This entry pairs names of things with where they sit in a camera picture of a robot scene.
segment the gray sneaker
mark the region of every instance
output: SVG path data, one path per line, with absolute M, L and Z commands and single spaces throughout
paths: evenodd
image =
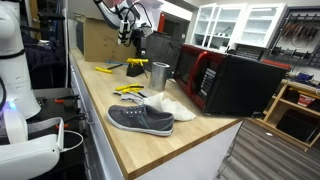
M 148 105 L 123 107 L 113 105 L 108 110 L 109 121 L 119 129 L 169 136 L 173 131 L 171 113 L 159 112 Z

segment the red microwave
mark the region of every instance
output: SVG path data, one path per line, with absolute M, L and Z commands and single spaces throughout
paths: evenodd
M 174 79 L 203 112 L 262 113 L 287 69 L 183 44 Z

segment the floor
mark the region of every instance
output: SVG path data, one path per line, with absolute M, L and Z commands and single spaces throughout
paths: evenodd
M 259 180 L 320 179 L 320 142 L 307 152 L 244 121 L 229 158 L 220 166 L 216 179 Z

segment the white cloth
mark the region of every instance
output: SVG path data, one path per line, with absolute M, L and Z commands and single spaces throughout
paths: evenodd
M 171 101 L 169 98 L 163 99 L 163 92 L 154 96 L 143 98 L 143 104 L 149 105 L 160 112 L 169 112 L 177 121 L 190 121 L 196 115 L 177 101 Z

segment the metal grate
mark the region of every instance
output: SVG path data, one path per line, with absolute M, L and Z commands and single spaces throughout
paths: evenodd
M 261 56 L 263 54 L 263 50 L 253 48 L 250 46 L 242 46 L 238 45 L 236 55 L 253 59 L 253 60 L 260 60 Z
M 308 64 L 311 67 L 320 68 L 320 44 L 314 50 L 313 56 Z

